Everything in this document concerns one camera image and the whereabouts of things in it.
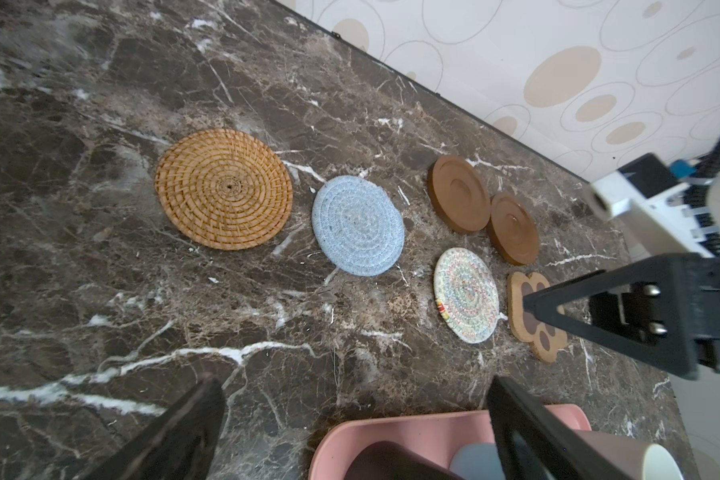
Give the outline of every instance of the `paw-shaped coaster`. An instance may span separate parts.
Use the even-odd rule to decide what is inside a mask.
[[[568,335],[565,331],[556,329],[536,320],[536,317],[523,310],[523,296],[549,287],[549,281],[544,275],[533,272],[526,276],[520,272],[509,275],[509,327],[512,334],[520,341],[530,343],[530,349],[539,360],[552,363],[557,359],[557,351],[565,348]],[[563,307],[558,306],[557,311],[563,313]]]

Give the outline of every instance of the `brown marble surface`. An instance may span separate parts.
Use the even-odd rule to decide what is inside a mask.
[[[250,250],[189,241],[153,188],[170,144],[221,126],[291,165],[292,216]],[[479,161],[490,192],[525,203],[536,264],[511,267],[435,216],[424,181],[440,154]],[[375,278],[334,275],[309,221],[324,179],[361,172],[406,227]],[[304,478],[340,422],[482,408],[496,374],[581,406],[595,430],[663,444],[696,478],[662,372],[577,338],[546,366],[506,323],[468,345],[434,308],[452,246],[489,264],[503,312],[512,271],[557,283],[627,262],[580,187],[275,3],[0,0],[0,478],[85,474],[200,372],[229,407],[211,478]]]

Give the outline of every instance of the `round placemat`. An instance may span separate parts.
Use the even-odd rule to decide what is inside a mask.
[[[330,261],[353,275],[382,274],[403,252],[402,216],[383,188],[359,177],[336,177],[317,192],[312,228]]]
[[[488,236],[501,256],[513,265],[528,265],[539,255],[539,233],[534,219],[518,199],[499,192],[490,201]]]
[[[494,276],[475,253],[451,248],[434,268],[434,298],[452,331],[467,343],[485,341],[496,330],[499,294]]]
[[[228,128],[184,137],[160,159],[155,190],[184,235],[221,250],[261,245],[286,224],[293,188],[260,140]]]
[[[460,234],[479,232],[490,219],[490,196],[483,179],[461,157],[444,156],[429,169],[427,192],[446,225]]]

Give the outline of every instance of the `blue woven fabric coaster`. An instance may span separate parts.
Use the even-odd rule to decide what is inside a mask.
[[[383,274],[403,252],[400,212],[383,188],[360,177],[336,177],[320,189],[312,228],[328,259],[353,275]]]

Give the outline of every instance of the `silver bolt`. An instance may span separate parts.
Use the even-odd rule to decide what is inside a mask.
[[[643,287],[643,293],[645,293],[648,296],[659,296],[661,293],[661,290],[659,290],[659,287],[657,285],[653,285],[653,283],[649,283],[648,285],[645,285]]]
[[[665,335],[666,327],[662,323],[651,322],[648,324],[648,331],[653,333],[653,335]]]

